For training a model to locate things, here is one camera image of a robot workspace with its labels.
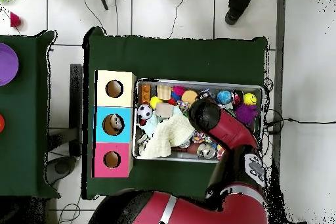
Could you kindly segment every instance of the metal tray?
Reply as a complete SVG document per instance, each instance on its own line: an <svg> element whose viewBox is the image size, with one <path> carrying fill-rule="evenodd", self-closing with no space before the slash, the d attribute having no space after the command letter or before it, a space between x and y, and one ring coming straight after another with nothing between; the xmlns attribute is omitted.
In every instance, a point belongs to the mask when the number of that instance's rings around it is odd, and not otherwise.
<svg viewBox="0 0 336 224"><path fill-rule="evenodd" d="M238 85L238 84L221 84L221 83L207 83L207 82L193 82L193 81L178 81L178 80L166 80L166 79L148 79L141 78L136 81L135 85L135 102L133 112L133 156L139 160L170 160L170 161L179 161L179 162L202 162L202 163L217 163L218 159L207 160L205 158L198 158L195 154L189 154L186 152L172 152L170 156L165 158L145 158L138 154L138 139L142 134L142 130L137 127L137 108L141 105L141 87L142 85L150 85L150 96L153 97L156 95L156 86L157 85L170 85L172 86L182 86L186 89L192 89L197 93L209 89L214 93L219 91L227 90L240 90L244 93L252 93L257 97L257 110L259 115L255 119L254 129L252 132L257 138L258 144L260 145L263 138L263 120L264 117L264 101L265 101L265 92L261 86L256 85Z"/></svg>

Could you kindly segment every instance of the shape sorter box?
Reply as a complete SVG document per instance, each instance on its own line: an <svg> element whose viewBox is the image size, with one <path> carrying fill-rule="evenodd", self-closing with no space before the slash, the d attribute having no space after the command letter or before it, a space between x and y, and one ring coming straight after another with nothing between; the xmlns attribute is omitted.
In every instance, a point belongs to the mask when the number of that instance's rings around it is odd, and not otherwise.
<svg viewBox="0 0 336 224"><path fill-rule="evenodd" d="M118 154L120 161L116 168L109 168L104 162L108 152ZM133 167L131 143L96 143L94 149L94 177L126 178Z"/></svg>
<svg viewBox="0 0 336 224"><path fill-rule="evenodd" d="M117 135L109 135L103 129L107 116L118 115L123 120L123 129ZM132 139L133 108L97 106L96 113L96 142L99 143L130 143Z"/></svg>
<svg viewBox="0 0 336 224"><path fill-rule="evenodd" d="M133 107L136 77L131 72L97 71L97 106ZM109 83L121 86L121 94L109 95Z"/></svg>

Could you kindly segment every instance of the purple pom-pom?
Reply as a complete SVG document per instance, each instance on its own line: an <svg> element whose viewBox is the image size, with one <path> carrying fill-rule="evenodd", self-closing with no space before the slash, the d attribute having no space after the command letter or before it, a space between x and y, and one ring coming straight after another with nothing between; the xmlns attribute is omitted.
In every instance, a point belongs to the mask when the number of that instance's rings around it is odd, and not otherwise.
<svg viewBox="0 0 336 224"><path fill-rule="evenodd" d="M242 103L236 109L237 119L246 125L251 125L257 115L257 106L255 105L246 105Z"/></svg>

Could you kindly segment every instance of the person's leg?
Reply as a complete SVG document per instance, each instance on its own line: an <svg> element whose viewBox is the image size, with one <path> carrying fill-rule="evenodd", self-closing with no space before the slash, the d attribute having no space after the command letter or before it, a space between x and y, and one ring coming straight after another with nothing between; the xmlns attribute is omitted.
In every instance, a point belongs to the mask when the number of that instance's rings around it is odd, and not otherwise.
<svg viewBox="0 0 336 224"><path fill-rule="evenodd" d="M251 0L229 0L229 10L225 16L225 22L229 25L234 25L247 8L250 1Z"/></svg>

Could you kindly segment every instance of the yellow ball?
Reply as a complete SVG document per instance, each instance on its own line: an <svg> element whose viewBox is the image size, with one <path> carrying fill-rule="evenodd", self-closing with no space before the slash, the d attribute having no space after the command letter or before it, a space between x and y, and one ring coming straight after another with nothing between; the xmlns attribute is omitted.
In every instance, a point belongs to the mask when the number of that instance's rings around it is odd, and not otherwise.
<svg viewBox="0 0 336 224"><path fill-rule="evenodd" d="M157 96L152 97L150 99L150 107L152 107L153 110L156 109L156 104L159 102L163 102L163 100L159 99Z"/></svg>
<svg viewBox="0 0 336 224"><path fill-rule="evenodd" d="M247 93L244 95L244 103L246 105L255 105L257 104L257 98L254 94Z"/></svg>

